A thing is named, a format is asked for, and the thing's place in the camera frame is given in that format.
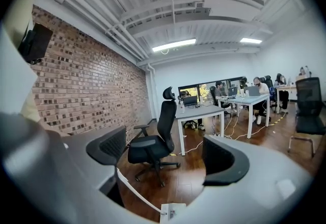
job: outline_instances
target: ceiling light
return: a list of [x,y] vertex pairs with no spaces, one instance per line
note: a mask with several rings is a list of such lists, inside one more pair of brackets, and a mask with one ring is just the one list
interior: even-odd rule
[[196,42],[196,39],[188,39],[188,40],[178,41],[178,42],[169,43],[169,44],[166,44],[166,45],[154,47],[153,51],[157,52],[157,51],[161,51],[161,50],[165,50],[165,49],[169,49],[169,48],[174,48],[174,47],[193,45],[193,44],[195,44],[195,42]]
[[258,40],[258,39],[247,39],[247,38],[243,38],[241,39],[240,42],[246,42],[246,43],[255,43],[255,44],[260,44],[262,42],[262,40]]

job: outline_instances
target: chair headrest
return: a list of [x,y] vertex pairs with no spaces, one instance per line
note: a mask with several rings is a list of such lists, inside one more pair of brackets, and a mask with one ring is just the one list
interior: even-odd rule
[[167,100],[175,100],[174,95],[172,94],[172,87],[166,88],[163,91],[163,98]]

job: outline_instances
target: dark hair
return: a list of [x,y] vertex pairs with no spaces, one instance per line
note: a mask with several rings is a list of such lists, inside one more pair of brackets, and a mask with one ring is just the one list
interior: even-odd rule
[[275,81],[277,81],[278,83],[281,83],[281,82],[282,82],[282,81],[281,81],[281,76],[282,76],[282,74],[278,73],[278,74],[276,75],[276,79],[275,79]]

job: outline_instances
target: white desk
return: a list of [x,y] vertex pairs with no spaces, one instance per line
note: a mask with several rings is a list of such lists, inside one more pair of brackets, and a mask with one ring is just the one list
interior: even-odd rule
[[276,95],[277,95],[277,107],[276,107],[276,113],[279,114],[280,113],[280,91],[291,91],[291,92],[295,92],[296,95],[296,86],[289,86],[289,87],[278,87],[276,88]]
[[211,105],[210,103],[204,103],[198,108],[195,108],[194,106],[191,107],[185,107],[185,111],[184,113],[182,113],[182,109],[180,108],[180,105],[178,105],[177,113],[175,115],[175,118],[178,120],[182,156],[185,155],[183,131],[182,131],[182,122],[184,121],[196,120],[196,119],[212,117],[212,116],[220,116],[220,131],[221,131],[221,136],[224,136],[224,109],[223,108],[215,105]]
[[[248,124],[248,134],[247,138],[250,139],[251,137],[251,130],[253,126],[253,105],[257,104],[261,101],[266,100],[266,124],[265,126],[268,127],[268,121],[269,121],[269,94],[264,94],[260,96],[249,96],[249,97],[235,97],[235,99],[227,99],[225,97],[216,97],[216,99],[219,102],[219,107],[221,107],[221,102],[228,102],[228,103],[234,103],[234,104],[244,104],[249,106],[249,124]],[[237,115],[239,116],[239,105],[237,105]]]

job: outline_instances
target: white wall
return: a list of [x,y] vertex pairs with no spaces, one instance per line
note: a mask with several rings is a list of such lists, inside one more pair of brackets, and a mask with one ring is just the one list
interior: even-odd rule
[[257,75],[248,54],[217,54],[197,59],[170,62],[154,66],[158,109],[164,101],[163,91],[172,86],[178,96],[178,87],[246,76],[249,81]]
[[326,29],[323,19],[313,11],[283,30],[273,43],[250,59],[259,76],[270,75],[273,81],[277,73],[295,81],[300,67],[308,66],[312,76],[319,77],[326,100]]

